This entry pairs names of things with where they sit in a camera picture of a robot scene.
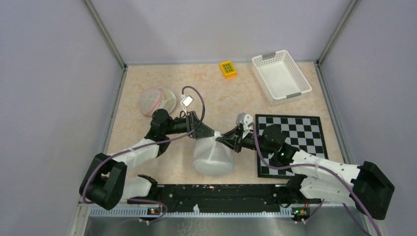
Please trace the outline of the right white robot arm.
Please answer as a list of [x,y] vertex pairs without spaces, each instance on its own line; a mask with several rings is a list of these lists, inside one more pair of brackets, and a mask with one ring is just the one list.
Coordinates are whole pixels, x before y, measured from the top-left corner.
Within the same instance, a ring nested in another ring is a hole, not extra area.
[[259,155],[272,154],[271,169],[287,170],[296,175],[288,189],[295,203],[304,199],[322,199],[355,206],[373,219],[384,220],[395,187],[373,162],[361,165],[344,164],[316,157],[285,142],[279,125],[269,125],[258,135],[254,124],[243,125],[221,134],[215,140],[235,152],[242,148],[256,150]]

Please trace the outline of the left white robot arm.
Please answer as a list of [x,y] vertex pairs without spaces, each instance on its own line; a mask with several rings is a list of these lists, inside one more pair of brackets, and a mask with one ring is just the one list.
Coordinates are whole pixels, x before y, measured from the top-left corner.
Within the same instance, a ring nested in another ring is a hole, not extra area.
[[129,187],[128,171],[147,160],[161,156],[170,143],[184,137],[211,138],[217,132],[197,118],[194,111],[182,118],[172,118],[165,109],[152,114],[150,130],[137,144],[115,154],[95,155],[80,185],[79,193],[85,204],[97,204],[106,210],[114,208],[123,198],[140,197],[145,203],[157,199],[158,191],[151,179],[139,176],[142,187]]

